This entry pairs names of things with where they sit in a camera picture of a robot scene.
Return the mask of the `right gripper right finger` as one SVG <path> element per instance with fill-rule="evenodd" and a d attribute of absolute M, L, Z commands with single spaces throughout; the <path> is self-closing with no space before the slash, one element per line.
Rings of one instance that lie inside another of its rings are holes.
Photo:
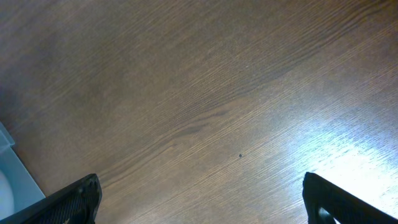
<path fill-rule="evenodd" d="M 309 224 L 397 224 L 396 218 L 360 200 L 315 173 L 305 173 L 302 196 Z"/>

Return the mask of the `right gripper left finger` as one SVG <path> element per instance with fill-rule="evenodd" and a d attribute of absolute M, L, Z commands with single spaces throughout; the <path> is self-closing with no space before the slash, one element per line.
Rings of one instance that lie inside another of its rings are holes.
<path fill-rule="evenodd" d="M 102 190 L 98 176 L 86 177 L 1 220 L 1 224 L 95 224 Z"/>

